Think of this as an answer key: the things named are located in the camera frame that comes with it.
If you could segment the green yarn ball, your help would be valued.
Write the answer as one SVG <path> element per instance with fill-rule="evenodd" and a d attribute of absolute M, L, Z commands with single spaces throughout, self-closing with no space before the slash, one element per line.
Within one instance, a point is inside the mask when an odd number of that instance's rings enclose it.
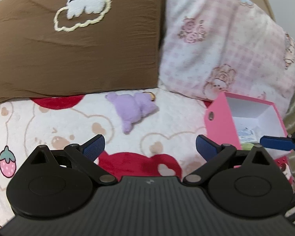
<path fill-rule="evenodd" d="M 259 143 L 249 143 L 249 142 L 242 143 L 241 144 L 241 149 L 245 150 L 245 151 L 250 151 L 256 145 L 258 146 Z"/>

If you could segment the pink cardboard box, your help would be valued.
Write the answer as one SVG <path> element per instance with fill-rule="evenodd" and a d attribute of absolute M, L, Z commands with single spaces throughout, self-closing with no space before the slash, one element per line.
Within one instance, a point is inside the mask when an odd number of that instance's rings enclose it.
<path fill-rule="evenodd" d="M 257 142 L 263 136 L 286 137 L 287 131 L 274 103 L 228 92 L 220 93 L 205 114 L 207 138 L 241 150 L 237 131 L 252 129 Z"/>

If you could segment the purple plush toy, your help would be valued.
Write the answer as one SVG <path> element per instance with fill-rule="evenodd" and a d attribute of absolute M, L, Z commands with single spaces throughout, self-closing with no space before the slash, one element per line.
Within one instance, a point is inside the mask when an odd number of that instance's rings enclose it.
<path fill-rule="evenodd" d="M 124 134 L 129 134 L 134 124 L 158 110 L 154 103 L 156 96 L 152 92 L 136 92 L 133 95 L 109 92 L 105 98 L 114 105 Z"/>

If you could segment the pink checked cartoon pillow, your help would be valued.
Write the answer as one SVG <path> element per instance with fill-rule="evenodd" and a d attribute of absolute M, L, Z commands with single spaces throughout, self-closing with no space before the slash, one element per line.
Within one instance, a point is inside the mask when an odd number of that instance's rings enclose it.
<path fill-rule="evenodd" d="M 167 0 L 159 87 L 208 101 L 236 93 L 285 113 L 295 40 L 250 0 Z"/>

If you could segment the brown pillow with cloud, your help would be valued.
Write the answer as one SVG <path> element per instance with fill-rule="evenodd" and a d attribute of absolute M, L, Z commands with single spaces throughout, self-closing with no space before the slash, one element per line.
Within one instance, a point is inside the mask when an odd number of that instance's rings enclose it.
<path fill-rule="evenodd" d="M 0 103 L 157 86 L 166 0 L 0 1 Z"/>

